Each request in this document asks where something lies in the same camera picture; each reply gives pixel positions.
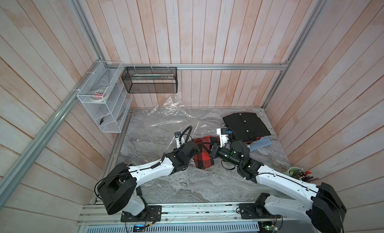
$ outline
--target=black motor joint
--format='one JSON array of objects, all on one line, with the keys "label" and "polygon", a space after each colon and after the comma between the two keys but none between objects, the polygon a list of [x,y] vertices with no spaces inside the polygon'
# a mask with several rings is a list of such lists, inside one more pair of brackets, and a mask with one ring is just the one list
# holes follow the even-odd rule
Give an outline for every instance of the black motor joint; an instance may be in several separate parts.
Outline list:
[{"label": "black motor joint", "polygon": [[214,144],[211,148],[210,157],[220,158],[224,162],[231,163],[237,166],[237,173],[239,173],[246,180],[256,183],[256,175],[258,169],[264,164],[260,161],[254,160],[249,156],[250,149],[241,140],[234,140],[230,145],[230,149],[221,148],[219,144]]}]

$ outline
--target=blue cloth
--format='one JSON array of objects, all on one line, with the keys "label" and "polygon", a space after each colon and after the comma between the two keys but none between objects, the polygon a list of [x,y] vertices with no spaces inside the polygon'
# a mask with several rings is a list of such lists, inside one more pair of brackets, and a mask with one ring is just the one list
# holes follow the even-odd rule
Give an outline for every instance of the blue cloth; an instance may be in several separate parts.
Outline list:
[{"label": "blue cloth", "polygon": [[271,144],[272,144],[272,142],[269,139],[269,137],[265,136],[265,137],[261,138],[260,140],[253,142],[249,146],[250,146],[250,150],[252,151],[252,150],[262,148],[262,147],[266,147],[266,146],[271,145]]}]

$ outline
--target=white wire rack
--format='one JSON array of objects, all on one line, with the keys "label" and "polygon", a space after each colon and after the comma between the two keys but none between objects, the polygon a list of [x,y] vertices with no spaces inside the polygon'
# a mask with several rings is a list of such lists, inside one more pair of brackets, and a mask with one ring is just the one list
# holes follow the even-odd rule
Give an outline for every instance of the white wire rack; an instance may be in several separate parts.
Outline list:
[{"label": "white wire rack", "polygon": [[122,71],[121,62],[99,62],[77,95],[102,132],[121,132],[133,100],[126,98],[124,83],[117,83]]}]

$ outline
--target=marble floor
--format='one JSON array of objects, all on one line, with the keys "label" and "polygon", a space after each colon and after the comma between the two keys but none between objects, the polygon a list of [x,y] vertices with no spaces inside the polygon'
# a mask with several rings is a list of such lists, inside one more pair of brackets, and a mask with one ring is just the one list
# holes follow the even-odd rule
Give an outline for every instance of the marble floor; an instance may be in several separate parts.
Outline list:
[{"label": "marble floor", "polygon": [[[271,132],[272,144],[252,151],[251,157],[275,170],[286,171],[290,163],[263,109],[189,109],[181,102],[164,104],[152,111],[134,110],[117,163],[140,165],[157,160],[163,152],[175,148],[174,132],[192,125],[193,138],[215,135],[224,116],[244,111],[256,113]],[[143,184],[143,196],[148,203],[255,201],[262,192],[288,198],[275,189],[244,180],[236,170],[224,169],[220,161],[215,159],[214,166],[205,170],[195,168],[191,161],[185,171]]]}]

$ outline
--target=red and black checkered fabric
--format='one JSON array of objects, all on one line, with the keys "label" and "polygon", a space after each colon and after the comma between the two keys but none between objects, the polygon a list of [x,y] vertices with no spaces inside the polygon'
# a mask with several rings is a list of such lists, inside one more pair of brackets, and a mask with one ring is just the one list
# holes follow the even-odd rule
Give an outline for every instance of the red and black checkered fabric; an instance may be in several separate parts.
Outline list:
[{"label": "red and black checkered fabric", "polygon": [[196,168],[205,169],[214,165],[214,159],[209,156],[209,149],[213,143],[220,143],[220,138],[215,136],[205,136],[193,140],[200,148],[200,152],[195,154],[194,161]]}]

